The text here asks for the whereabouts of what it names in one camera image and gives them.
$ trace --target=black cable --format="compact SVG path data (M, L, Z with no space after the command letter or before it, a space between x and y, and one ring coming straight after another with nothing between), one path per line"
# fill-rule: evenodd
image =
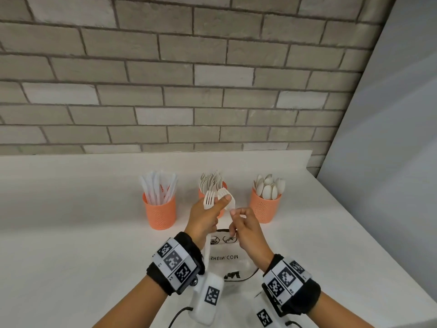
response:
M179 314L181 314L183 311L188 310L188 311L192 311L193 308L187 306L186 308L184 307L183 309L181 309L179 312L176 313L176 315L174 316L173 320L170 322L170 326L168 326L168 328L171 328L171 325L173 324L173 322L176 320L176 318L178 317Z
M285 325L288 327L288 326L291 326L291 325L296 325L296 326L298 326L299 328L302 328L302 326L300 325L300 324L298 324L297 322L295 322L295 321L287 321L286 323L285 323Z

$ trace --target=cutlery holder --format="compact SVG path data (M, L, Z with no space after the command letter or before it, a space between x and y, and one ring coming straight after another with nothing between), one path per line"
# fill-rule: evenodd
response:
M262 199L257 195L254 188L252 188L249 207L253 209L259 223L269 223L276 214L280 200L281 195L275 200Z
M227 190L228 186L225 182L223 182L223 187ZM203 199L205 198L205 195L202 193L202 191L200 191L200 189L198 188L198 192L199 192L199 199ZM214 198L214 203L216 203L218 201L217 197ZM222 209L220 211L220 214L217 216L217 218L221 218L223 216L223 214L225 214L225 210Z
M174 225L176 221L176 196L166 204L163 205L150 205L147 203L145 194L142 194L142 200L145 205L145 213L147 220L152 229L165 230Z

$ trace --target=qr-like marker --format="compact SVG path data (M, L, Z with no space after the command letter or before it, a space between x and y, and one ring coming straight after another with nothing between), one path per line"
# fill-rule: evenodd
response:
M258 319L261 321L261 324L264 327L267 327L268 325L270 325L271 323L273 323L272 319L270 318L270 316L267 314L266 310L261 310L257 313L257 317Z
M180 265L180 267L174 272L174 275L176 275L176 278L179 280L179 282L183 283L185 279L191 274L191 270L187 266L187 264L184 262Z
M302 274L305 270L302 268L300 264L298 264L296 261L290 262L290 266L292 269L296 270L299 274Z
M171 270L175 269L182 259L180 258L179 254L176 251L172 251L169 253L169 255L166 256L164 259L165 264L170 268Z
M213 287L208 287L208 291L206 292L206 296L205 296L205 301L215 306L217 305L219 294L220 294L220 290Z
M271 292L273 292L276 298L284 291L284 287L278 282L277 279L271 280L267 286Z
M281 279L281 281L285 284L287 288L296 279L296 276L293 275L292 271L288 269L288 267L285 267L283 270L281 270L278 277Z
M164 258L165 255L168 253L168 251L170 251L173 247L168 244L165 243L159 250L158 250L158 254L160 255L161 258Z

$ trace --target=person's right hand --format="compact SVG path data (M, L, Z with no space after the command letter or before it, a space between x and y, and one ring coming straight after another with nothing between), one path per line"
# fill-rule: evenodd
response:
M230 211L232 223L229 226L231 236L237 236L243 248L255 265L265 272L269 267L273 252L266 242L263 231L251 208L237 208Z

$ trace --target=wristband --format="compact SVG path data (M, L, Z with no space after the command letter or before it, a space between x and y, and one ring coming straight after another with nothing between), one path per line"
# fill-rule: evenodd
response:
M197 274L205 273L199 248L184 232L169 238L152 256L152 260L147 275L168 295L173 292L180 295Z
M262 287L282 317L286 314L306 314L317 303L321 289L310 273L295 260L275 254L263 275Z

